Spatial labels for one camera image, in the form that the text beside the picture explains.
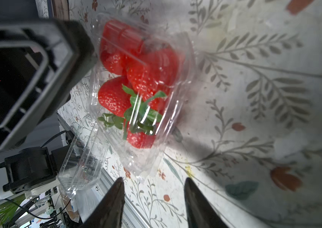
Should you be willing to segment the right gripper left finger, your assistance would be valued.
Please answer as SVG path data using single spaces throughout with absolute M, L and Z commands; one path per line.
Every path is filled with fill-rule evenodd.
M 123 178 L 118 178 L 80 228 L 120 228 L 125 204 Z

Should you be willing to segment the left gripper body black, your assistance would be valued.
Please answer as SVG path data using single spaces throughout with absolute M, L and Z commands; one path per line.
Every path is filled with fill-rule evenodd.
M 94 65 L 78 21 L 0 20 L 0 151 L 19 147 Z

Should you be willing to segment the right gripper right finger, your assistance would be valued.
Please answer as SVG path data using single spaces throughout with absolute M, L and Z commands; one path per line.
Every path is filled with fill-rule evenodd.
M 228 228 L 191 178 L 186 178 L 184 198 L 189 228 Z

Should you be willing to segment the clear clamshell container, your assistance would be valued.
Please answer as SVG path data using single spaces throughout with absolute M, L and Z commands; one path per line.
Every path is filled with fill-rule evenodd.
M 73 198 L 100 179 L 109 141 L 97 120 L 83 117 L 60 169 L 58 179 L 66 196 Z
M 160 162 L 197 72 L 192 41 L 108 12 L 97 15 L 93 41 L 90 114 L 125 169 L 144 179 Z

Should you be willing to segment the red strawberry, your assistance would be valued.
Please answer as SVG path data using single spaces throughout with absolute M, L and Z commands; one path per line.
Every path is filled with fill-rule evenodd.
M 141 30 L 117 20 L 105 23 L 100 43 L 100 51 L 113 53 L 126 51 L 138 56 L 148 36 Z
M 103 66 L 110 72 L 119 76 L 126 74 L 127 57 L 120 51 L 108 52 L 102 51 L 100 60 Z
M 185 54 L 170 47 L 155 50 L 129 63 L 126 76 L 133 90 L 142 96 L 143 101 L 159 91 L 169 95 L 184 60 Z
M 106 81 L 98 91 L 98 102 L 112 114 L 124 117 L 124 112 L 131 107 L 130 94 L 123 90 L 123 85 L 132 89 L 126 76 Z

